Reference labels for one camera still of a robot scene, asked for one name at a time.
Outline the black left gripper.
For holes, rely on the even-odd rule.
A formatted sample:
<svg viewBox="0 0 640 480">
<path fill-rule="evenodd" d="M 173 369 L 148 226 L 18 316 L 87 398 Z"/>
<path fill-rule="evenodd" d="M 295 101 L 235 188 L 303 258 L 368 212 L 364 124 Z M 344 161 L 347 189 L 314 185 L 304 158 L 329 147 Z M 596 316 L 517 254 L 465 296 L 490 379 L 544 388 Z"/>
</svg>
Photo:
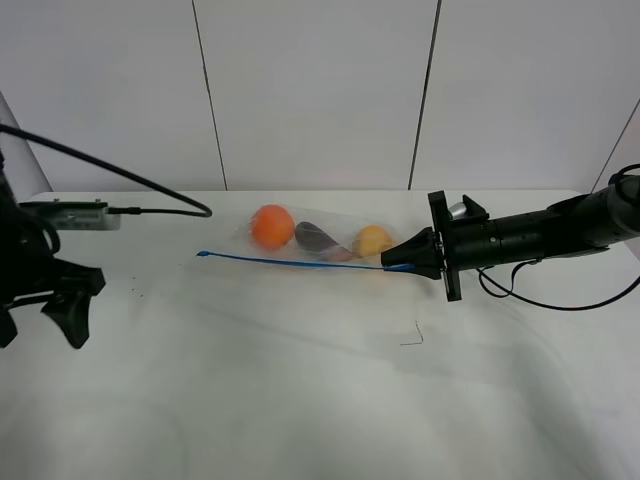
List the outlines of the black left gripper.
<svg viewBox="0 0 640 480">
<path fill-rule="evenodd" d="M 89 339 L 90 302 L 106 285 L 103 271 L 54 261 L 59 250 L 56 230 L 16 202 L 1 156 L 1 349 L 18 334 L 9 310 L 38 303 L 74 349 Z"/>
</svg>

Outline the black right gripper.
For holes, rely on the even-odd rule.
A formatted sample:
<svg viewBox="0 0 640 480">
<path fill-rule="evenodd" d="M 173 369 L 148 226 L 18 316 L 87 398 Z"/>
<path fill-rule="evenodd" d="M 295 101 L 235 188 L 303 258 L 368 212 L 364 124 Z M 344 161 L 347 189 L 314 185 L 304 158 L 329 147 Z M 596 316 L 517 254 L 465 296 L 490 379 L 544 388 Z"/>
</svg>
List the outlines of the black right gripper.
<svg viewBox="0 0 640 480">
<path fill-rule="evenodd" d="M 487 266 L 493 259 L 495 225 L 486 221 L 452 221 L 443 191 L 428 194 L 433 227 L 423 228 L 409 240 L 380 254 L 385 271 L 441 280 L 449 302 L 462 298 L 460 271 Z"/>
</svg>

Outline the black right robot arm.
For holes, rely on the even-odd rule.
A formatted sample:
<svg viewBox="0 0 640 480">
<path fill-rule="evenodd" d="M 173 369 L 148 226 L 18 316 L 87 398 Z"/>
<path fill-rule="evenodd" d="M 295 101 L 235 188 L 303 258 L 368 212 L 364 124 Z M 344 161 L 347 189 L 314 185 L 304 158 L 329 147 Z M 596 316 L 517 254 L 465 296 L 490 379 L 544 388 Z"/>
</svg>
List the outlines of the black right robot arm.
<svg viewBox="0 0 640 480">
<path fill-rule="evenodd" d="M 550 258 L 573 258 L 606 251 L 639 235 L 639 167 L 622 168 L 594 193 L 557 202 L 544 210 L 501 218 L 469 196 L 450 206 L 446 195 L 428 196 L 432 226 L 382 253 L 387 271 L 442 280 L 447 299 L 462 297 L 460 274 L 511 264 L 516 270 Z"/>
</svg>

